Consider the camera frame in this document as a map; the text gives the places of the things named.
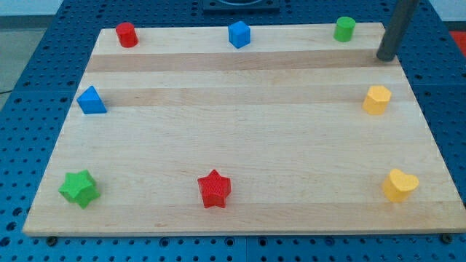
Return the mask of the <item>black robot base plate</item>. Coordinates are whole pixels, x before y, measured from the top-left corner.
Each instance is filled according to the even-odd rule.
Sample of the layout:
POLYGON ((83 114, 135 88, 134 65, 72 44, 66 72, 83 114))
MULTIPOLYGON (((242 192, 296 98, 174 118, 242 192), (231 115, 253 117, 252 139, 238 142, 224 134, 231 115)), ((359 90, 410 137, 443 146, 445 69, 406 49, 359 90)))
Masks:
POLYGON ((204 13, 278 11, 280 0, 202 0, 204 13))

